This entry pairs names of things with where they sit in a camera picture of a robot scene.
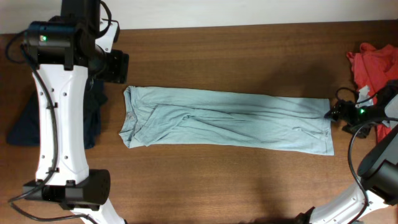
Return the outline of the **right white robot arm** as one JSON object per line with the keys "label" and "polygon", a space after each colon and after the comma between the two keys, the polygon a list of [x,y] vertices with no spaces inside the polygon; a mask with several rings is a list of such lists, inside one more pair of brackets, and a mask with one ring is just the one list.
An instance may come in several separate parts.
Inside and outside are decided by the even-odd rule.
{"label": "right white robot arm", "polygon": [[[390,80],[375,94],[357,102],[338,100],[324,117],[346,122],[343,130],[352,135],[348,146],[348,165],[354,184],[331,202],[312,207],[293,222],[359,223],[375,210],[397,205],[397,80]],[[365,138],[379,124],[391,131],[371,149],[355,169],[352,151],[356,138]]]}

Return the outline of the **light blue t-shirt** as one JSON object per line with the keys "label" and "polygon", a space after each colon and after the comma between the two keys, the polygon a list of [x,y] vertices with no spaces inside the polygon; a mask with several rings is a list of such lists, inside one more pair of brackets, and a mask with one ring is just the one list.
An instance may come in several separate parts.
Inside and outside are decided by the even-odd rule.
{"label": "light blue t-shirt", "polygon": [[216,144],[334,154],[328,99],[129,86],[119,132],[128,148]]}

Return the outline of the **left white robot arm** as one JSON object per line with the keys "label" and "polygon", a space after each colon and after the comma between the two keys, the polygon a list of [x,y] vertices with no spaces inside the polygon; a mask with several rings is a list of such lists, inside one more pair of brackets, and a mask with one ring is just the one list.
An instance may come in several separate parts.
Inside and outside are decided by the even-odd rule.
{"label": "left white robot arm", "polygon": [[90,169],[83,136],[83,101],[89,78],[123,82],[128,56],[112,46],[119,24],[99,17],[56,17],[24,33],[24,57],[39,101],[40,159],[22,198],[50,202],[85,223],[123,223],[110,199],[110,173]]}

